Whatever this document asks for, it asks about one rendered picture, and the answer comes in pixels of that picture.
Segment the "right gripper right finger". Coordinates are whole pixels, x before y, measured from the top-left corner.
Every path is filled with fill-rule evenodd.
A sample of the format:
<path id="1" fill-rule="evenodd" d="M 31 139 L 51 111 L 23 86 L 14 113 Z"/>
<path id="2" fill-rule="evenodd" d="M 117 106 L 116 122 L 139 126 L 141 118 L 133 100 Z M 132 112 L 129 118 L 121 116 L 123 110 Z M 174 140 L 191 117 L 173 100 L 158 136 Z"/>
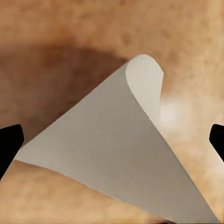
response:
<path id="1" fill-rule="evenodd" d="M 209 140 L 224 161 L 224 126 L 214 124 L 210 132 Z"/>

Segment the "paper coffee filter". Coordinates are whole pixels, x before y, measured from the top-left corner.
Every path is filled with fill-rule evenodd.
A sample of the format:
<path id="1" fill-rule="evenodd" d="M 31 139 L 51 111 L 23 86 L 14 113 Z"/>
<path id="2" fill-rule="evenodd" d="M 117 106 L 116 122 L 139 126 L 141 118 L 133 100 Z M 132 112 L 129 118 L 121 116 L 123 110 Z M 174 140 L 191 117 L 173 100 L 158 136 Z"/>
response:
<path id="1" fill-rule="evenodd" d="M 14 160 L 56 171 L 176 224 L 220 224 L 160 133 L 163 75 L 151 56 L 133 57 Z"/>

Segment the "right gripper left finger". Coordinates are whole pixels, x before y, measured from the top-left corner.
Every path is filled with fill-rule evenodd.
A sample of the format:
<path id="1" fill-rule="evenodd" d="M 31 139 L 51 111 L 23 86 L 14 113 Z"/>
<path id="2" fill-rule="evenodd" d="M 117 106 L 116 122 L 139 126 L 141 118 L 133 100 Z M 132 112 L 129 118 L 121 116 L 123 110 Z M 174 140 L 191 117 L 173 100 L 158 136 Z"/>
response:
<path id="1" fill-rule="evenodd" d="M 21 125 L 0 129 L 0 180 L 24 142 Z"/>

